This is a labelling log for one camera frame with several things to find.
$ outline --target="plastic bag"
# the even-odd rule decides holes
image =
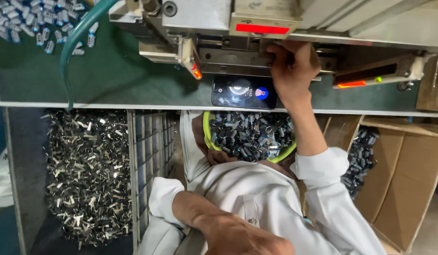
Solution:
[[[13,205],[12,181],[8,165],[7,149],[0,154],[0,207]]]

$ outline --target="pile of components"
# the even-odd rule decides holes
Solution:
[[[287,113],[216,112],[215,116],[210,120],[211,143],[230,157],[249,162],[273,159],[293,144]]]
[[[106,245],[132,231],[131,177],[125,111],[50,113],[49,210],[68,239]]]
[[[36,45],[52,54],[56,43],[65,43],[76,24],[85,16],[88,5],[71,0],[0,0],[0,37],[13,43],[21,43],[20,32],[35,37]],[[89,30],[87,45],[95,45],[98,23]],[[84,55],[79,42],[73,55]]]
[[[379,138],[378,131],[372,127],[360,127],[354,138],[348,160],[350,166],[342,176],[342,183],[350,192],[351,199],[356,199],[360,187],[364,185],[363,177],[374,168],[377,161],[373,156],[373,145]]]

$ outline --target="red label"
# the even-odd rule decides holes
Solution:
[[[236,31],[238,32],[252,32],[259,34],[286,34],[290,31],[287,27],[269,27],[249,24],[236,25]]]

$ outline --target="hand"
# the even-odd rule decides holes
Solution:
[[[283,41],[282,44],[283,47],[271,45],[267,51],[276,54],[271,67],[273,83],[280,100],[290,111],[298,102],[310,103],[310,82],[320,72],[321,64],[311,43]],[[290,53],[294,54],[293,65],[286,63]]]
[[[205,255],[295,255],[293,245],[284,238],[256,228],[233,214],[203,219],[202,230],[208,243]]]

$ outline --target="person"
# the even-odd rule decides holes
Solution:
[[[284,41],[267,51],[276,55],[271,68],[274,87],[295,125],[297,153],[290,170],[307,187],[309,216],[315,224],[302,215],[290,173],[268,161],[202,153],[203,134],[193,131],[201,115],[183,111],[180,131],[188,191],[178,180],[154,179],[150,221],[139,254],[386,254],[341,183],[349,165],[347,152],[328,148],[314,117],[309,86],[320,71],[315,50],[310,43]],[[293,65],[287,65],[290,52]],[[185,236],[182,229],[188,226]]]

